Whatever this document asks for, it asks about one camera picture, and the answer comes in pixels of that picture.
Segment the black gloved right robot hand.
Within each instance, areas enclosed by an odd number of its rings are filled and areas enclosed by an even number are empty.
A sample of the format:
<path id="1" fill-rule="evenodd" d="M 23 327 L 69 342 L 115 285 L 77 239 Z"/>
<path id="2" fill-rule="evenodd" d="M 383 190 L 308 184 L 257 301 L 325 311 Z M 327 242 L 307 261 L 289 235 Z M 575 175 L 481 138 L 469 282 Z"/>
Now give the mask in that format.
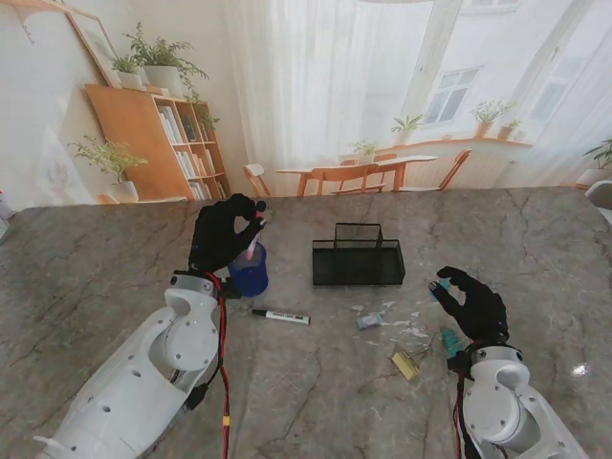
<path id="1" fill-rule="evenodd" d="M 506 343 L 510 337 L 506 306 L 501 296 L 462 270 L 446 266 L 437 272 L 465 294 L 460 304 L 440 282 L 428 284 L 444 311 L 453 317 L 464 335 L 472 341 Z"/>

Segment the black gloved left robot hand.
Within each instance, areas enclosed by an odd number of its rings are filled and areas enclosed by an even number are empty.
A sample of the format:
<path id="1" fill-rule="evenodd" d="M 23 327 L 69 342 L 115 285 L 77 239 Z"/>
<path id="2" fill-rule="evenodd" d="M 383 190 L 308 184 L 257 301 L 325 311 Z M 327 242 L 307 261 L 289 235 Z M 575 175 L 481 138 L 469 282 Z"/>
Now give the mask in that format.
<path id="1" fill-rule="evenodd" d="M 226 268 L 251 244 L 262 229 L 264 201 L 241 193 L 202 207 L 195 222 L 188 266 L 200 273 Z"/>

